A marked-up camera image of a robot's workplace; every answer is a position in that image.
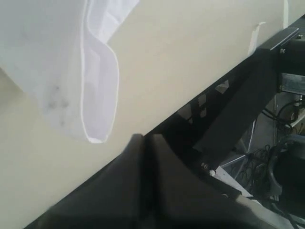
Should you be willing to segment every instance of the white fabric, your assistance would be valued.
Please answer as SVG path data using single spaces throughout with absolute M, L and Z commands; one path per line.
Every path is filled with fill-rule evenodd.
M 92 143 L 111 132 L 119 68 L 107 41 L 138 0 L 0 0 L 0 68 L 52 126 Z

